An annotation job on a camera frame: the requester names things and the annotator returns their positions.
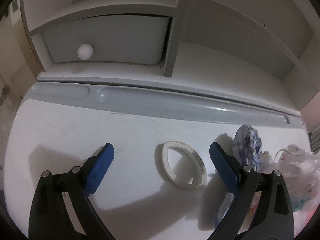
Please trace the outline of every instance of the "plastic bag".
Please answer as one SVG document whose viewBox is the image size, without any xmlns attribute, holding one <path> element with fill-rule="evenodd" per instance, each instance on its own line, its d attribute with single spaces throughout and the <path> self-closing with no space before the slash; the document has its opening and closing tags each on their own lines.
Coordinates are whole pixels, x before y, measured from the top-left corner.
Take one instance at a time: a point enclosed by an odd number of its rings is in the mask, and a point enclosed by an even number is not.
<svg viewBox="0 0 320 240">
<path fill-rule="evenodd" d="M 274 163 L 268 152 L 261 154 L 259 172 L 271 173 L 280 170 L 286 183 L 294 215 L 295 236 L 304 228 L 320 202 L 320 155 L 296 145 L 278 151 L 279 162 Z M 253 215 L 259 203 L 256 193 L 250 208 Z"/>
</svg>

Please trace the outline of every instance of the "white ring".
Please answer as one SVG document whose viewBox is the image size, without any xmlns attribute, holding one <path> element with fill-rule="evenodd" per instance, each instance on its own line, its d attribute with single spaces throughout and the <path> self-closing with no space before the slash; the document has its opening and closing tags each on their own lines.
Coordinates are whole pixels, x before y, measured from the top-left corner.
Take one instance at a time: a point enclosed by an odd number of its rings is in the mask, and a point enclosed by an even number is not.
<svg viewBox="0 0 320 240">
<path fill-rule="evenodd" d="M 197 184 L 188 184 L 177 179 L 176 174 L 174 174 L 174 172 L 172 171 L 169 165 L 169 160 L 168 160 L 169 148 L 182 150 L 189 156 L 189 158 L 195 164 L 198 172 Z M 167 174 L 168 178 L 179 187 L 182 187 L 184 189 L 201 189 L 207 184 L 207 170 L 205 169 L 205 165 L 201 157 L 198 155 L 198 153 L 189 145 L 182 142 L 177 142 L 177 141 L 166 142 L 162 147 L 161 160 L 162 160 L 164 171 Z"/>
</svg>

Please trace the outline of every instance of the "white shelf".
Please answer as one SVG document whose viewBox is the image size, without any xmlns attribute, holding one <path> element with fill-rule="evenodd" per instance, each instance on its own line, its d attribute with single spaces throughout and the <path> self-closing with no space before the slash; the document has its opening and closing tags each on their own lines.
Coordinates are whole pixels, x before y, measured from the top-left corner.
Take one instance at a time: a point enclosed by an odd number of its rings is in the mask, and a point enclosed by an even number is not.
<svg viewBox="0 0 320 240">
<path fill-rule="evenodd" d="M 110 14 L 153 14 L 172 17 L 175 15 L 176 7 L 174 0 L 85 0 L 71 4 L 32 25 L 28 23 L 28 28 L 33 35 L 49 25 Z"/>
<path fill-rule="evenodd" d="M 304 17 L 310 9 L 300 10 L 293 0 L 216 0 L 247 15 L 274 33 L 300 58 L 306 49 L 312 29 Z"/>
<path fill-rule="evenodd" d="M 299 110 L 320 90 L 319 51 L 320 44 L 316 40 L 316 36 L 313 36 L 307 49 L 300 58 L 300 61 L 310 73 L 310 82 L 306 82 L 306 79 L 301 75 L 296 66 L 283 80 L 283 84 Z"/>
<path fill-rule="evenodd" d="M 292 50 L 267 27 L 216 0 L 190 1 L 182 39 L 239 57 L 281 80 L 294 65 L 306 72 Z"/>
<path fill-rule="evenodd" d="M 163 64 L 80 62 L 53 64 L 38 79 L 187 91 L 300 115 L 278 78 L 237 57 L 185 41 L 180 42 L 171 78 L 163 76 Z"/>
</svg>

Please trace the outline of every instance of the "crumpled paper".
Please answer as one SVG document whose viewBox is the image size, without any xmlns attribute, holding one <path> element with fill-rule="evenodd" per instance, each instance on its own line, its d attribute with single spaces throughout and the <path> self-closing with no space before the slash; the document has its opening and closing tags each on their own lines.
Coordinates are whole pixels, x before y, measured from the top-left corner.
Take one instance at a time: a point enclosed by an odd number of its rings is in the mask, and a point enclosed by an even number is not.
<svg viewBox="0 0 320 240">
<path fill-rule="evenodd" d="M 249 165 L 259 171 L 262 142 L 258 131 L 248 124 L 241 125 L 233 140 L 232 152 L 242 166 Z"/>
</svg>

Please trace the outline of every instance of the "white storage bin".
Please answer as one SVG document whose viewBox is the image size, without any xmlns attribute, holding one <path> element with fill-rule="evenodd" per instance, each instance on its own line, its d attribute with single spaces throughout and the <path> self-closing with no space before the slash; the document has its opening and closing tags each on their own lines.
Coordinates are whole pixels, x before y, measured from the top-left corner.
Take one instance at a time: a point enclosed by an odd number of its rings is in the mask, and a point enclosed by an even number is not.
<svg viewBox="0 0 320 240">
<path fill-rule="evenodd" d="M 90 44 L 90 61 L 154 65 L 161 60 L 168 17 L 111 15 L 71 21 L 43 32 L 55 63 L 81 61 L 77 50 Z"/>
</svg>

